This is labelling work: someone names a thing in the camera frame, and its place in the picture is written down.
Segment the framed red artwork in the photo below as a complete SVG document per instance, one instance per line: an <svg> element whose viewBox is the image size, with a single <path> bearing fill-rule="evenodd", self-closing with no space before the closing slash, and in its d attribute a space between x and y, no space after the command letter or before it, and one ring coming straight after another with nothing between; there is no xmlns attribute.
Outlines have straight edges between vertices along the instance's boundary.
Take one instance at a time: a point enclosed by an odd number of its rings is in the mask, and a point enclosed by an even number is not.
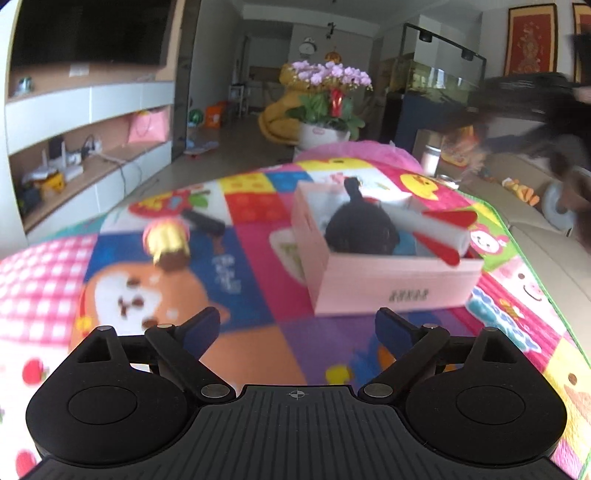
<svg viewBox="0 0 591 480"><path fill-rule="evenodd" d="M556 4L509 9L505 75L556 71L556 19Z"/></svg>
<svg viewBox="0 0 591 480"><path fill-rule="evenodd" d="M573 13L574 13L574 33L580 34L582 29L587 26L587 29L591 28L591 8L589 8L586 4L573 4ZM575 82L584 82L588 81L589 79L583 78L583 72L581 69L581 61L577 56L576 61L574 62L574 81Z"/></svg>

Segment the colorful tablecloth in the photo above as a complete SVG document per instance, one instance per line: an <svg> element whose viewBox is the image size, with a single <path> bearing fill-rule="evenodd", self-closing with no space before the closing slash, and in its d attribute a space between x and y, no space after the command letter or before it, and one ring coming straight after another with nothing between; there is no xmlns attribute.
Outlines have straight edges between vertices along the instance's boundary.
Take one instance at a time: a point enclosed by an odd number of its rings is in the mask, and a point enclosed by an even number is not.
<svg viewBox="0 0 591 480"><path fill-rule="evenodd" d="M300 180L340 183L386 199L410 192L429 209L474 209L472 245L485 259L465 307L403 313L453 335L502 329L564 400L569 420L553 456L573 478L591 450L591 373L569 329L496 213L433 181L355 159L306 161L162 194L61 232L0 263L0 478L39 460L25 425L34 391L94 325L120 335L178 323L208 305L222 334L203 361L238 391L244 384L350 383L355 389L392 362L374 317L316 318L290 229ZM142 230L193 208L223 220L221 244L191 234L191 262L174 274L153 266Z"/></svg>

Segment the green ball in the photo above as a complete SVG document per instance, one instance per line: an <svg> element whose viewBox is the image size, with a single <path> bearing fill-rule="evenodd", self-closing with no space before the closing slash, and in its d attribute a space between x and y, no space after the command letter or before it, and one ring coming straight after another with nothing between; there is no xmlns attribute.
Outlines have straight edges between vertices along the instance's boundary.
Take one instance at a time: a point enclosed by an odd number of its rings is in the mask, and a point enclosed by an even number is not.
<svg viewBox="0 0 591 480"><path fill-rule="evenodd" d="M195 108L189 112L189 122L195 125L203 123L203 112L199 108Z"/></svg>

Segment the television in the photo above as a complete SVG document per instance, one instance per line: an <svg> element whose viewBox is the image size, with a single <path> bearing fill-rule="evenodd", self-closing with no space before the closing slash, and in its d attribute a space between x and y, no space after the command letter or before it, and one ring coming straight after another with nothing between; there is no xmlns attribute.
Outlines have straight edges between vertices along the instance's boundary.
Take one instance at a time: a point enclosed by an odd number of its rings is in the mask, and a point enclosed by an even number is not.
<svg viewBox="0 0 591 480"><path fill-rule="evenodd" d="M166 64L176 0L22 0L11 66Z"/></svg>

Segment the orchid plant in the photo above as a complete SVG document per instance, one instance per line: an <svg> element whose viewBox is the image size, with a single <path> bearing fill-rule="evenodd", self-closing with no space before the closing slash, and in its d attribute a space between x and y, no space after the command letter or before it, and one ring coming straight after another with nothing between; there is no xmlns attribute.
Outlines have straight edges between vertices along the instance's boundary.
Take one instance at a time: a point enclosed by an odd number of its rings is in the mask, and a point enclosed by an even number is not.
<svg viewBox="0 0 591 480"><path fill-rule="evenodd" d="M346 94L358 88L371 90L369 75L332 61L326 64L297 61L291 69L293 83L307 83L314 93L302 95L301 106L289 109L286 115L318 127L349 131L351 140L357 140L365 122L353 114L353 100Z"/></svg>

